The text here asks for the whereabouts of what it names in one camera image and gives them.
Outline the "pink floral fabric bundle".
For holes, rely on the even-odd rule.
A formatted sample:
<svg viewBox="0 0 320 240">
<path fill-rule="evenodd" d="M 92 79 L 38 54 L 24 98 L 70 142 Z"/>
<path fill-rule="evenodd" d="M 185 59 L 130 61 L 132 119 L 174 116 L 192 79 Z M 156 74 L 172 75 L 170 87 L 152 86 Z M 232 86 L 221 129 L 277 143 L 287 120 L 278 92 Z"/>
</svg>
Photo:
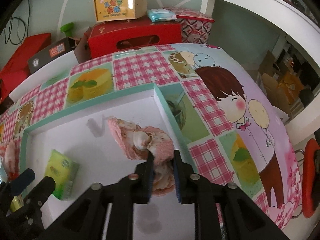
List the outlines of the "pink floral fabric bundle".
<svg viewBox="0 0 320 240">
<path fill-rule="evenodd" d="M 140 127 L 134 122 L 118 118 L 107 120 L 112 137 L 131 160 L 146 160 L 151 153 L 154 157 L 152 194 L 164 196 L 175 189 L 171 160 L 174 158 L 174 143 L 163 130 L 148 126 Z"/>
</svg>

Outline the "green tissue pack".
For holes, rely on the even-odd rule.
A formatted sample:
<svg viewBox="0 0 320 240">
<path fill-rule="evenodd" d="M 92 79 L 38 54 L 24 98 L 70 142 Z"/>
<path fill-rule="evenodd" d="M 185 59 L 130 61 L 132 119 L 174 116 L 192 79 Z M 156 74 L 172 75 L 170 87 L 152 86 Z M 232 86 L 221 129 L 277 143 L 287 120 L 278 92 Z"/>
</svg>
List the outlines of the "green tissue pack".
<svg viewBox="0 0 320 240">
<path fill-rule="evenodd" d="M 55 149 L 51 151 L 44 176 L 55 181 L 53 196 L 59 200 L 67 200 L 70 197 L 78 169 L 79 164 L 71 158 Z"/>
<path fill-rule="evenodd" d="M 10 204 L 10 211 L 11 213 L 17 211 L 18 209 L 20 209 L 22 206 L 24 205 L 24 202 L 23 202 L 23 198 L 21 195 L 18 195 L 18 196 L 14 196 L 11 204 Z"/>
</svg>

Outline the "purple baby wipes pack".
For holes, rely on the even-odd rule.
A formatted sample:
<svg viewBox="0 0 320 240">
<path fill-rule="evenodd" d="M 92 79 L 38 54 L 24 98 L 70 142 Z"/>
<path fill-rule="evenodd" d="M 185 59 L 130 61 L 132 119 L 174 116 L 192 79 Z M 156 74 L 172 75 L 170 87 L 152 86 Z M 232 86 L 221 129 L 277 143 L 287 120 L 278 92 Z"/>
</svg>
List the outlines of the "purple baby wipes pack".
<svg viewBox="0 0 320 240">
<path fill-rule="evenodd" d="M 8 176 L 8 181 L 15 180 L 19 176 L 19 157 L 14 140 L 1 142 L 1 161 Z"/>
</svg>

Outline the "teal rimmed white tray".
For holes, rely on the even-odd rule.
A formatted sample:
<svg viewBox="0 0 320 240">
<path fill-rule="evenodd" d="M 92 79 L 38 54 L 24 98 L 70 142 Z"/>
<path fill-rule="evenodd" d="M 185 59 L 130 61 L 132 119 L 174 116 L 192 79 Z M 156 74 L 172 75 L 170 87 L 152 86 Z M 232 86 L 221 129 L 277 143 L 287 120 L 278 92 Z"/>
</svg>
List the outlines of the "teal rimmed white tray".
<svg viewBox="0 0 320 240">
<path fill-rule="evenodd" d="M 111 135 L 107 120 L 112 117 L 163 130 L 180 151 L 182 160 L 193 162 L 166 100 L 153 83 L 119 90 L 64 109 L 28 127 L 21 142 L 20 169 L 31 168 L 36 182 L 43 178 L 52 150 L 79 165 L 71 196 L 67 200 L 50 196 L 43 205 L 45 227 L 93 183 L 113 184 L 135 170 L 138 161 L 128 159 Z M 194 206 L 180 204 L 175 192 L 152 197 L 147 205 L 135 205 L 133 237 L 194 239 Z"/>
</svg>

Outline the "patterned tablecloth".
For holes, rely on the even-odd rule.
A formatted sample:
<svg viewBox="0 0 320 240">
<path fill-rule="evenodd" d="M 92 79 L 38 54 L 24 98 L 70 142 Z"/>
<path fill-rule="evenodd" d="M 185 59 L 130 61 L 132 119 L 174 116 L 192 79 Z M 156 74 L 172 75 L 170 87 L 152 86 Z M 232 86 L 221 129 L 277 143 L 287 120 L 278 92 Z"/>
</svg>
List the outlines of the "patterned tablecloth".
<svg viewBox="0 0 320 240">
<path fill-rule="evenodd" d="M 236 181 L 283 229 L 299 206 L 302 178 L 284 122 L 261 86 L 222 48 L 167 44 L 77 64 L 24 94 L 1 115 L 1 142 L 64 109 L 147 83 L 157 85 L 200 174 Z"/>
</svg>

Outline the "red bag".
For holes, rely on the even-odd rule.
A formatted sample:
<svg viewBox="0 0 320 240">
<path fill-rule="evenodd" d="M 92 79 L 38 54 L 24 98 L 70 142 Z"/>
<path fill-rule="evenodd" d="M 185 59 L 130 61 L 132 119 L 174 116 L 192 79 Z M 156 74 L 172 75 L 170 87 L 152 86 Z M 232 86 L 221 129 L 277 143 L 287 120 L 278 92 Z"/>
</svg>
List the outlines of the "red bag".
<svg viewBox="0 0 320 240">
<path fill-rule="evenodd" d="M 28 60 L 50 44 L 51 33 L 37 34 L 24 39 L 1 70 L 2 100 L 30 75 Z"/>
</svg>

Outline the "white board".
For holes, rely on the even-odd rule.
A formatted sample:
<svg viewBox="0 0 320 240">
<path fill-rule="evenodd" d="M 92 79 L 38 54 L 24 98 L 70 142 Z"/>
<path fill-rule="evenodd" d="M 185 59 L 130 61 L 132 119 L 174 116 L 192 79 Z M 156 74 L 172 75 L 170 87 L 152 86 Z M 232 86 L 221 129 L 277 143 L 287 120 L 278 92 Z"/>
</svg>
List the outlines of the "white board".
<svg viewBox="0 0 320 240">
<path fill-rule="evenodd" d="M 67 70 L 71 70 L 71 68 L 77 64 L 79 63 L 74 51 L 70 51 L 57 59 L 54 59 L 19 84 L 9 94 L 9 98 L 11 98 L 13 102 L 17 102 L 24 94 L 35 88 L 37 85 L 40 85 Z"/>
</svg>

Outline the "black rectangular box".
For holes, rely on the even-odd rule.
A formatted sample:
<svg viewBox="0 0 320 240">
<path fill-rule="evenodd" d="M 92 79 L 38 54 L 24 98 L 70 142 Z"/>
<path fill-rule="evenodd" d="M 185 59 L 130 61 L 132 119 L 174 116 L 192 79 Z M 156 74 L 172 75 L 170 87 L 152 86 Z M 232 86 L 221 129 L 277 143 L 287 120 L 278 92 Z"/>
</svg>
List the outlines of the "black rectangular box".
<svg viewBox="0 0 320 240">
<path fill-rule="evenodd" d="M 28 60 L 30 73 L 34 74 L 46 64 L 74 50 L 75 47 L 76 40 L 71 37 L 64 37 L 63 39 L 52 43 Z"/>
</svg>

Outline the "red gift box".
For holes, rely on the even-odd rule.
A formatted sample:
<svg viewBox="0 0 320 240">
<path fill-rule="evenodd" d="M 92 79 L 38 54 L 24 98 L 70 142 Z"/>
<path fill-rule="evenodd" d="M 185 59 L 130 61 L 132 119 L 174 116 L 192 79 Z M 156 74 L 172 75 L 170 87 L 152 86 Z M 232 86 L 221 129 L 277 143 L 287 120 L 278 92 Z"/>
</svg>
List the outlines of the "red gift box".
<svg viewBox="0 0 320 240">
<path fill-rule="evenodd" d="M 96 24 L 88 38 L 93 59 L 129 49 L 181 42 L 181 25 L 178 22 L 153 23 L 147 16 Z"/>
</svg>

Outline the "red patterned box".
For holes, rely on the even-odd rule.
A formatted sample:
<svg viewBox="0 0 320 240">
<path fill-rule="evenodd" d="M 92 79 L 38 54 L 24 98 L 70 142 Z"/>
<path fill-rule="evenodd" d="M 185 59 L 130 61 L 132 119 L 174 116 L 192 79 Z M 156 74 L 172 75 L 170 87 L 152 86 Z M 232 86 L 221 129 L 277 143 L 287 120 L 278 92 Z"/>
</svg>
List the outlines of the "red patterned box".
<svg viewBox="0 0 320 240">
<path fill-rule="evenodd" d="M 164 7 L 176 15 L 181 25 L 182 43 L 207 44 L 215 20 L 196 10 Z"/>
</svg>

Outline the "green knob object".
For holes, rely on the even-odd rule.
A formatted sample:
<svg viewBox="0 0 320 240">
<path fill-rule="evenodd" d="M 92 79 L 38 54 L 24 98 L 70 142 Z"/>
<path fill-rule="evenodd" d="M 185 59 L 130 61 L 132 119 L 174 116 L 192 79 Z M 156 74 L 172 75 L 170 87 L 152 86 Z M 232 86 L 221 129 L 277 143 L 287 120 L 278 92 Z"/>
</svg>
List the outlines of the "green knob object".
<svg viewBox="0 0 320 240">
<path fill-rule="evenodd" d="M 74 23 L 70 22 L 70 23 L 62 25 L 60 27 L 60 31 L 61 31 L 61 33 L 66 34 L 67 36 L 71 36 L 73 28 L 74 28 Z"/>
</svg>

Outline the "blue wet wipes pack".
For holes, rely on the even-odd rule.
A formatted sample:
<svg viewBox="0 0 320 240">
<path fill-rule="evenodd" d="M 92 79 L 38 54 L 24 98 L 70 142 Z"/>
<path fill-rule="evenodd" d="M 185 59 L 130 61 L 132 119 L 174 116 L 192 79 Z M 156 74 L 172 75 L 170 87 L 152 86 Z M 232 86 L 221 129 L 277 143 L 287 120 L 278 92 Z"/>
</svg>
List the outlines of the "blue wet wipes pack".
<svg viewBox="0 0 320 240">
<path fill-rule="evenodd" d="M 147 11 L 147 16 L 153 23 L 177 20 L 177 16 L 174 12 L 163 8 L 150 9 Z"/>
</svg>

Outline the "white shelf frame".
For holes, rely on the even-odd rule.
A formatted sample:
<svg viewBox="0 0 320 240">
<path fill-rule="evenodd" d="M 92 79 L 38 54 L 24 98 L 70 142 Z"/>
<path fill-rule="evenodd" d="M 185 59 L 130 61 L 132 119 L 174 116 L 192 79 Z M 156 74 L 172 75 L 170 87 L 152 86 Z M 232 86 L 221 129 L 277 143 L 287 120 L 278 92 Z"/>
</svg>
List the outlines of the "white shelf frame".
<svg viewBox="0 0 320 240">
<path fill-rule="evenodd" d="M 216 19 L 209 41 L 247 68 L 267 51 L 278 57 L 290 42 L 319 73 L 319 27 L 283 0 L 202 0 L 201 12 Z"/>
</svg>

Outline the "yellow handled gift box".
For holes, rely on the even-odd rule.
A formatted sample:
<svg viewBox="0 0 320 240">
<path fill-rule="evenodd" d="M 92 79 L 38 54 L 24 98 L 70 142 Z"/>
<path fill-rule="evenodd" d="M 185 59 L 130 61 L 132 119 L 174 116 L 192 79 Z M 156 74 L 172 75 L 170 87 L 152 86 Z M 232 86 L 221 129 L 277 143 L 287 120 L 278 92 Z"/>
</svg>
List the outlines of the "yellow handled gift box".
<svg viewBox="0 0 320 240">
<path fill-rule="evenodd" d="M 147 14 L 147 0 L 93 0 L 97 23 L 136 20 Z"/>
</svg>

